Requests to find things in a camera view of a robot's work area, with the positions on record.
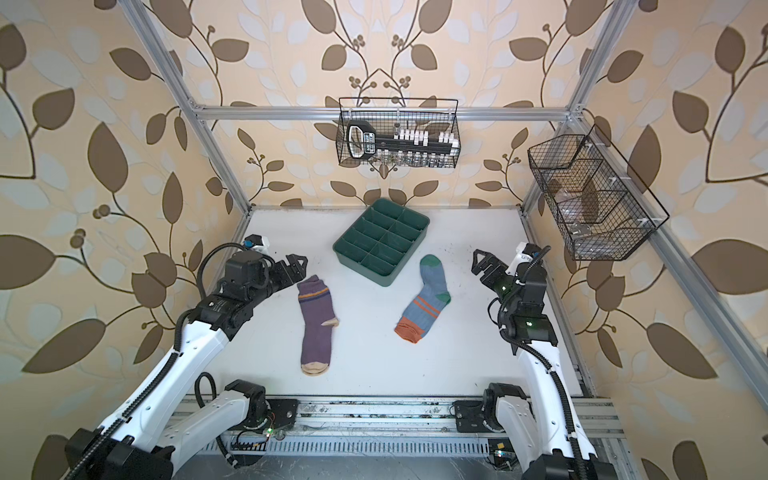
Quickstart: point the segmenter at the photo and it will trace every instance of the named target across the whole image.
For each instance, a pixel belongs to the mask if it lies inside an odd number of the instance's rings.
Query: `leaf patterned wallpaper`
[[[114,3],[0,2],[7,478],[59,478],[67,436],[162,357],[241,218]]]
[[[607,0],[147,0],[196,101],[563,107]]]
[[[672,230],[765,349],[768,8],[638,8],[585,114],[660,197]],[[543,201],[531,218],[538,239],[563,252]],[[764,476],[768,415],[650,245],[620,263],[547,263],[598,393],[614,400],[649,480]]]

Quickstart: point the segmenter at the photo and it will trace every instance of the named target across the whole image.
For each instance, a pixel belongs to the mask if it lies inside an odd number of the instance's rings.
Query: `wall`
[[[4,478],[63,473],[66,437],[162,357],[200,258],[240,219],[112,6],[0,2]]]
[[[675,234],[765,348],[768,8],[734,0],[639,6],[587,118],[642,172]],[[531,222],[553,247],[548,271],[598,394],[614,400],[647,478],[762,478],[768,415],[653,248],[646,243],[620,263],[576,263],[543,202]]]

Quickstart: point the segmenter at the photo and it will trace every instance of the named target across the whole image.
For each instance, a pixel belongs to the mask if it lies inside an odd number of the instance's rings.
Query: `white leaf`
[[[141,178],[141,184],[150,195],[157,195],[163,190],[163,179],[157,175],[147,175]]]
[[[83,106],[93,118],[101,120],[105,124],[113,124],[118,121],[118,116],[101,97],[87,97],[83,100]]]
[[[63,88],[75,88],[83,79],[80,71],[65,55],[55,50],[40,50],[31,57],[40,75]]]
[[[565,82],[560,78],[551,78],[549,80],[549,96],[552,98],[562,98],[565,93]]]
[[[708,185],[696,199],[694,209],[702,214],[713,214],[736,198],[739,191],[730,185]]]
[[[24,362],[9,353],[0,353],[0,385],[22,377]]]
[[[38,342],[50,338],[61,322],[61,309],[50,303],[36,303],[29,308],[27,331]]]
[[[453,81],[459,87],[463,87],[467,85],[467,80],[469,80],[469,67],[464,65],[461,60],[456,59],[456,63],[453,65]]]
[[[80,389],[77,392],[64,397],[54,409],[51,410],[51,417],[61,419],[74,412],[80,406],[90,399],[96,391],[96,385],[89,386],[86,389]]]
[[[750,0],[714,0],[699,20],[699,25],[714,22],[724,27],[736,20],[736,17],[749,2]]]
[[[45,192],[28,181],[7,181],[0,184],[0,192],[14,204],[27,210],[42,210],[48,206]]]
[[[38,177],[58,190],[67,190],[69,176],[64,166],[49,154],[38,155]]]
[[[555,65],[568,65],[571,63],[574,58],[576,58],[576,54],[574,53],[574,48],[570,45],[565,45],[562,50],[560,50],[560,54],[554,58],[554,64]]]
[[[664,410],[674,419],[680,420],[685,423],[695,423],[693,416],[688,412],[688,408],[682,403],[673,399],[666,393],[659,392],[654,389],[656,393],[656,399],[659,401]]]
[[[701,238],[701,234],[696,230],[694,224],[683,215],[670,218],[670,226],[674,234],[682,240],[699,240]]]
[[[125,241],[132,249],[139,251],[147,244],[147,233],[139,227],[131,227],[125,231]]]
[[[744,118],[746,118],[744,105],[734,98],[723,112],[717,134],[725,141],[733,140],[744,125]]]
[[[254,15],[260,15],[261,9],[258,0],[243,0],[243,5]]]
[[[288,102],[288,100],[286,100],[286,98],[281,94],[276,94],[273,91],[265,91],[264,95],[266,96],[266,101],[268,101],[273,107],[290,106],[290,102]]]
[[[283,12],[277,12],[272,18],[272,31],[274,33],[280,33],[283,31],[283,27],[286,24],[286,14]]]
[[[290,77],[293,84],[301,88],[306,83],[306,67],[303,61],[299,61],[290,69]]]
[[[680,178],[677,179],[677,191],[682,194],[687,194],[694,188],[698,187],[704,182],[704,173],[707,169],[707,160],[703,155],[695,157],[688,162],[688,165],[680,173]]]
[[[480,15],[480,12],[473,12],[470,16],[470,19],[472,20],[472,30],[474,31],[485,31],[485,22],[482,19],[482,15]]]
[[[645,96],[645,88],[647,85],[648,80],[645,78],[633,78],[629,80],[629,84],[627,85],[627,95],[629,96],[629,101],[636,104],[642,100]]]
[[[688,337],[699,347],[703,348],[709,345],[714,339],[709,327],[704,323],[696,310],[685,312],[683,322],[685,323],[686,330],[688,330]]]
[[[288,26],[288,45],[301,45],[306,41],[310,33],[310,24],[307,20],[297,20]]]
[[[264,36],[264,29],[261,28],[261,22],[250,15],[244,13],[237,14],[237,21],[240,23],[240,27],[246,34],[259,41],[266,41]]]
[[[685,55],[672,67],[667,84],[673,91],[682,91],[698,82],[712,66],[711,55],[695,51]]]
[[[504,38],[509,35],[515,26],[518,24],[518,13],[512,12],[507,14],[496,23],[496,28],[493,31],[492,41]]]
[[[448,29],[448,36],[458,43],[469,43],[469,28],[467,24],[456,18],[450,18],[445,27]]]
[[[667,100],[664,98],[654,98],[643,107],[643,110],[634,119],[634,124],[638,127],[645,127],[661,118],[664,110],[667,109]]]
[[[72,212],[60,212],[53,216],[45,227],[43,235],[46,237],[60,237],[72,235],[78,226],[78,216]]]

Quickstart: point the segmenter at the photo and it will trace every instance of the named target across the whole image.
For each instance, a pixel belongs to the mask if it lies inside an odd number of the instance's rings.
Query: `metal extrusion bar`
[[[234,204],[237,205],[240,211],[248,212],[250,210],[250,202],[240,188],[240,184],[237,182],[237,178],[230,169],[229,164],[224,159],[224,155],[214,138],[214,133],[205,124],[204,119],[198,118],[192,109],[191,96],[184,84],[184,80],[178,73],[170,54],[166,51],[163,41],[157,35],[147,10],[144,8],[144,4],[141,3],[141,0],[119,1],[128,23],[134,28],[136,35],[147,49],[150,57],[152,57],[160,75],[165,80],[166,86],[168,86],[168,90],[170,90],[170,94],[173,95],[176,104],[181,109],[181,113],[202,143],[208,158],[221,176],[224,185],[232,194]]]
[[[568,111],[579,112],[587,104],[594,84],[597,83],[611,52],[618,43],[621,34],[624,33],[624,29],[636,9],[637,0],[614,0],[614,5],[608,12],[608,18],[600,39],[589,55],[584,71],[581,72],[579,82],[571,96],[571,101],[568,102]]]
[[[338,120],[339,109],[330,107],[206,107],[193,109],[202,120]],[[565,121],[565,108],[459,108],[460,121]]]
[[[587,134],[591,128],[583,118],[568,123],[576,134]],[[604,145],[598,144],[597,147],[617,171],[626,170],[626,165],[622,167],[621,162]],[[626,182],[626,185],[646,211],[656,211],[632,182]],[[669,223],[665,223],[651,234],[648,241],[709,326],[712,334],[718,338],[723,349],[742,372],[744,381],[752,389],[760,405],[768,412],[768,356],[760,349],[723,297],[712,287],[675,237]]]

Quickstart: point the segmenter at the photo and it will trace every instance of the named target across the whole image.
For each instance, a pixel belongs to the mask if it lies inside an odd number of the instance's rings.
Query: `brown leaf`
[[[181,66],[181,59],[179,58],[179,54],[176,53],[175,50],[169,50],[168,54],[170,55],[170,59],[174,61],[174,65],[176,65],[176,70],[178,70],[179,75],[183,75],[184,68]]]
[[[659,0],[640,0],[640,3],[637,4],[637,6],[640,7],[640,10],[642,10],[643,12],[646,12],[646,13],[653,12],[657,8],[659,8]]]
[[[605,328],[600,328],[598,330],[598,343],[600,343],[600,348],[603,350],[605,358],[615,366],[622,368],[621,357],[619,356],[619,351],[616,349],[616,343],[614,343],[611,334],[608,333]]]
[[[661,145],[654,129],[648,125],[640,134],[629,156],[627,173],[641,193],[656,180],[661,168]]]
[[[200,261],[203,259],[203,241],[198,240],[194,244],[194,248],[190,252],[190,256],[187,259],[187,267],[193,272],[200,266]]]
[[[664,470],[658,468],[651,460],[641,458],[640,461],[643,463],[643,469],[645,470],[645,475],[648,477],[648,480],[670,480],[670,478],[667,477],[667,474],[664,473]]]
[[[144,57],[132,48],[116,48],[109,52],[109,56],[123,73],[134,80],[148,80],[152,74]]]
[[[642,60],[643,54],[637,50],[622,51],[608,69],[608,81],[618,83],[627,80],[637,70]]]
[[[373,205],[373,202],[377,201],[381,197],[382,189],[376,188],[375,190],[368,190],[365,192],[365,194],[362,196],[362,201],[365,202],[366,205]]]
[[[735,239],[716,240],[693,255],[720,293],[746,295],[768,290],[768,251]]]
[[[517,38],[509,42],[512,54],[522,61],[539,60],[547,54],[547,42],[537,37]]]
[[[221,184],[221,180],[219,180],[219,177],[211,177],[208,179],[207,182],[205,182],[205,187],[208,189],[211,195],[214,195],[218,197],[221,195],[221,192],[224,191],[224,187]]]
[[[165,301],[165,287],[148,273],[133,273],[131,287],[136,300],[147,308],[157,308]]]
[[[273,192],[284,192],[293,188],[293,184],[287,182],[269,182],[266,187]]]
[[[222,38],[216,40],[210,50],[221,61],[240,61],[248,55],[248,42],[236,38]]]
[[[626,281],[622,276],[612,276],[608,280],[605,280],[598,291],[594,293],[594,301],[598,303],[598,306],[610,312],[616,310],[621,305],[621,300],[624,298],[624,289],[627,287]]]
[[[237,138],[239,138],[240,142],[249,149],[256,150],[256,142],[253,141],[253,138],[251,138],[242,128],[237,129]]]
[[[515,135],[515,138],[512,138],[512,148],[518,148],[520,145],[523,145],[523,143],[528,139],[528,129],[523,128],[518,132],[517,135]]]
[[[480,182],[479,184],[475,184],[475,186],[480,190],[485,190],[487,192],[496,192],[502,189],[502,183],[496,180]]]
[[[27,58],[27,44],[12,23],[0,28],[0,45],[0,67],[5,71],[18,67]]]
[[[497,162],[496,160],[483,160],[482,161],[483,167],[487,168],[490,171],[498,172],[502,169],[502,164]]]
[[[568,271],[576,273],[576,270],[578,270],[576,260],[574,260],[573,255],[571,255],[571,252],[568,251],[568,248],[565,245],[563,246],[563,260],[565,260],[565,266],[568,268]]]
[[[301,0],[301,8],[315,30],[325,34],[336,30],[336,14],[325,0]]]
[[[97,319],[71,324],[43,345],[24,365],[22,372],[56,372],[83,360],[101,341],[106,329],[104,322]]]
[[[406,192],[402,190],[390,188],[389,199],[398,205],[405,205],[406,202],[408,201],[408,195],[406,195]]]
[[[53,252],[30,238],[0,235],[0,290],[35,282],[55,261]]]
[[[315,124],[315,129],[330,141],[336,141],[336,132],[338,127],[334,124]]]
[[[613,260],[594,260],[590,262],[587,267],[587,285],[592,290],[597,290],[605,280],[611,278],[613,268]]]
[[[147,262],[147,271],[164,286],[176,283],[176,263],[165,253],[147,253],[144,255]]]
[[[182,0],[150,0],[149,5],[174,35],[187,38],[192,34],[192,15]]]
[[[717,39],[715,46],[715,62],[717,66],[724,71],[732,74],[741,66],[744,61],[744,52],[746,45],[744,37],[733,27],[725,27],[720,38]]]
[[[598,134],[598,138],[607,146],[611,146],[611,124],[607,118],[598,115],[594,118],[594,126],[594,131]]]
[[[155,325],[152,330],[147,332],[147,335],[141,340],[139,350],[136,352],[136,358],[134,358],[134,365],[141,363],[148,359],[152,353],[160,345],[160,341],[163,339],[163,327]]]
[[[273,160],[268,164],[266,164],[266,171],[276,172],[276,171],[282,170],[284,164],[285,162],[283,162],[282,160]]]
[[[343,195],[344,197],[357,196],[357,190],[355,190],[355,187],[345,182],[331,180],[331,188],[333,189],[333,191],[335,191],[339,195]]]
[[[581,60],[578,62],[578,73],[581,75],[581,72],[584,71],[584,67],[587,66],[587,62],[589,61],[589,56],[592,55],[592,49],[587,48],[584,50],[584,53],[581,54]]]
[[[565,14],[565,29],[578,37],[590,28],[603,14],[607,0],[571,0]]]
[[[510,104],[506,104],[507,108],[533,108],[533,102],[530,100],[518,100],[513,101]]]
[[[286,200],[280,204],[281,207],[290,207],[290,208],[301,208],[304,205],[301,202],[300,198],[292,198],[290,200]]]
[[[672,466],[680,480],[707,480],[707,469],[693,440],[683,440],[672,451]]]
[[[485,200],[481,200],[479,198],[470,198],[468,205],[469,205],[469,208],[488,208],[491,206],[490,203],[486,202]]]
[[[155,114],[147,122],[147,145],[154,145],[165,133],[165,114]]]
[[[413,188],[413,196],[426,197],[427,195],[437,190],[439,184],[439,180],[428,180],[426,182],[422,182]]]
[[[452,0],[428,0],[419,11],[419,27],[424,33],[435,33],[448,20]]]
[[[181,184],[175,173],[170,174],[163,189],[163,215],[168,223],[176,223],[181,217],[181,209],[184,207],[184,195],[181,192]]]
[[[702,131],[710,117],[710,108],[704,100],[682,91],[672,94],[672,112],[677,124],[689,134]]]
[[[128,162],[123,148],[104,122],[96,127],[88,142],[88,165],[96,180],[113,194],[128,179]]]
[[[673,369],[695,379],[717,377],[704,355],[689,339],[671,326],[666,323],[652,323],[646,334],[656,354]]]
[[[413,45],[411,61],[422,70],[437,70],[437,58],[432,49],[424,44]]]
[[[48,435],[40,447],[35,464],[32,466],[31,480],[50,480],[61,478],[66,473],[69,464],[64,454],[67,437],[63,435]]]

